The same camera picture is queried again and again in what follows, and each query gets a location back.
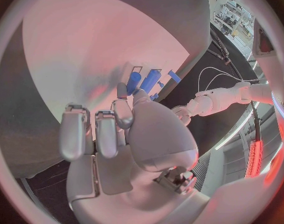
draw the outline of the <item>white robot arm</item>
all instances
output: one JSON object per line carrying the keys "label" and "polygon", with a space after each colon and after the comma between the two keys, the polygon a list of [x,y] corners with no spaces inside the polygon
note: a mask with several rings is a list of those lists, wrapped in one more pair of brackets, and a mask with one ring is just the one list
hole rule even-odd
{"label": "white robot arm", "polygon": [[206,116],[223,111],[233,103],[249,104],[251,101],[273,104],[269,85],[239,82],[229,89],[198,92],[186,106],[174,107],[172,111],[188,125],[191,116]]}

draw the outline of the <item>black corrugated panel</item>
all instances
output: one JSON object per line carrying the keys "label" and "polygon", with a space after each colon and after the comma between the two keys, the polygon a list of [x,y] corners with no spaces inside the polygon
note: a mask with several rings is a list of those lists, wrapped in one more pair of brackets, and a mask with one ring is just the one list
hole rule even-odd
{"label": "black corrugated panel", "polygon": [[194,188],[196,188],[199,192],[202,189],[206,173],[208,170],[208,165],[210,161],[211,150],[204,153],[198,160],[197,165],[192,169],[192,172],[196,176],[196,183]]}

